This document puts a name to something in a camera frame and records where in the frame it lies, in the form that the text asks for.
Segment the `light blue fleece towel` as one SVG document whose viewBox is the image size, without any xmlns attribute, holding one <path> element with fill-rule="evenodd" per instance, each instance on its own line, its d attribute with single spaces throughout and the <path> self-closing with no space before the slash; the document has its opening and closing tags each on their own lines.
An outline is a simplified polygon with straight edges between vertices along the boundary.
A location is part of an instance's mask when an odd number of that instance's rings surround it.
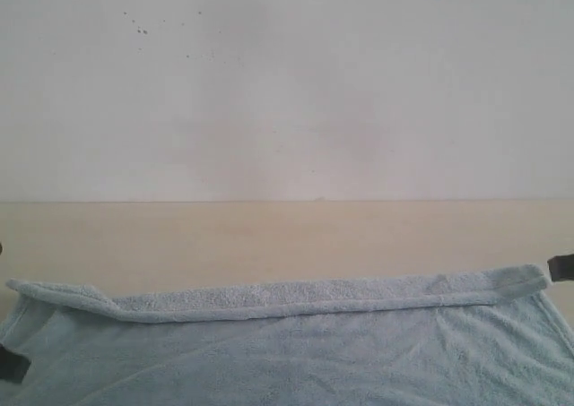
<svg viewBox="0 0 574 406">
<path fill-rule="evenodd" d="M 110 298 L 10 281 L 4 405 L 570 405 L 573 332 L 535 265 Z"/>
</svg>

